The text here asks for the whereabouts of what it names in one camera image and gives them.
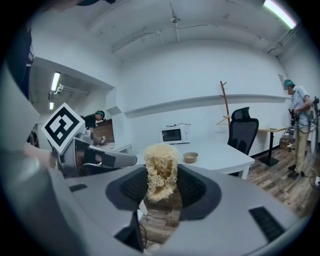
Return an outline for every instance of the ceiling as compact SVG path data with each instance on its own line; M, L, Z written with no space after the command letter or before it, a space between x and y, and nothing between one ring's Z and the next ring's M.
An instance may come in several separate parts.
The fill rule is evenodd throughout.
M49 70L44 67L33 65L31 68L29 98L34 108L40 114L50 113L48 94L51 90L54 74L54 70ZM98 86L93 83L67 74L61 74L58 83L88 93L98 88ZM54 108L57 109L63 103L68 103L72 106L76 102L81 102L84 97L83 95L69 94L62 91L60 95L54 95Z
M290 30L263 7L264 0L117 0L99 1L72 12L87 30L108 44L121 61L147 50L188 40L225 40L280 57L278 40ZM282 3L290 15L299 18ZM177 28L171 21L176 14Z

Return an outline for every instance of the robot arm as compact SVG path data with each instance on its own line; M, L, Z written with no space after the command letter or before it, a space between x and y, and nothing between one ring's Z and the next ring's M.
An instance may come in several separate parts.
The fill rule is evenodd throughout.
M94 134L66 103L45 122L43 133L58 153L59 169L66 177L104 173L133 166L137 156L94 146Z

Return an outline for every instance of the fluorescent light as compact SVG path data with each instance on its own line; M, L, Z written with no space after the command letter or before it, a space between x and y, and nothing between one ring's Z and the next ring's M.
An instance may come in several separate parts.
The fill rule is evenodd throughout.
M281 7L278 6L274 1L265 0L263 5L270 11L274 12L275 15L277 15L281 20L284 21L284 23L286 23L290 27L290 29L293 29L297 25L297 23L295 23L295 21L290 18L290 16L286 14L285 11L282 10Z
M53 77L53 81L52 81L51 91L55 91L56 90L59 77L60 77L60 73L55 72L54 73L54 77Z

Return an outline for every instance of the white wall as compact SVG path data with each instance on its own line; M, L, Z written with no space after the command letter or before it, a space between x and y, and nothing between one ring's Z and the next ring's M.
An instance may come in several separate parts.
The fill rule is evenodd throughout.
M280 59L289 79L303 86L310 97L320 97L320 53L310 38L305 36Z
M124 111L221 94L284 95L278 61L247 46L218 40L187 41L123 63Z
M79 77L91 83L111 89L118 83L120 61L110 48L90 34L83 22L70 10L64 12L45 11L32 21L32 45L35 65L58 64L62 73L74 76L77 71L86 76Z
M283 96L278 74L286 77L280 63L267 54L243 45L221 41L194 41L149 52L123 64L119 88L125 110L169 101L222 94ZM289 124L289 100L266 97L230 100L229 111L250 107L260 126L279 128ZM213 137L228 141L228 126L216 125L226 115L224 104L192 107L130 118L132 143L137 152L159 142L160 129L178 123L191 124L191 140ZM275 133L279 144L283 133ZM269 133L258 133L250 155L269 148Z
M106 110L107 93L109 93L108 90L97 87L88 96L77 97L76 101L71 102L71 108L80 116L87 116L97 110L102 110L105 113L105 119L111 119L111 115Z

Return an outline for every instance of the black vent slot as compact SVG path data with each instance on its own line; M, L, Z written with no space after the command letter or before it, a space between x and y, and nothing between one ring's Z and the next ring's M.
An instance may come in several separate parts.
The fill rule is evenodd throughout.
M148 190L147 171L140 171L120 185L123 195L140 204Z
M183 208L197 202L206 193L206 185L186 171L178 171L177 185L181 194Z
M268 242L272 242L277 239L285 230L279 225L275 218L264 207L258 207L249 210L251 216L259 228L264 233Z

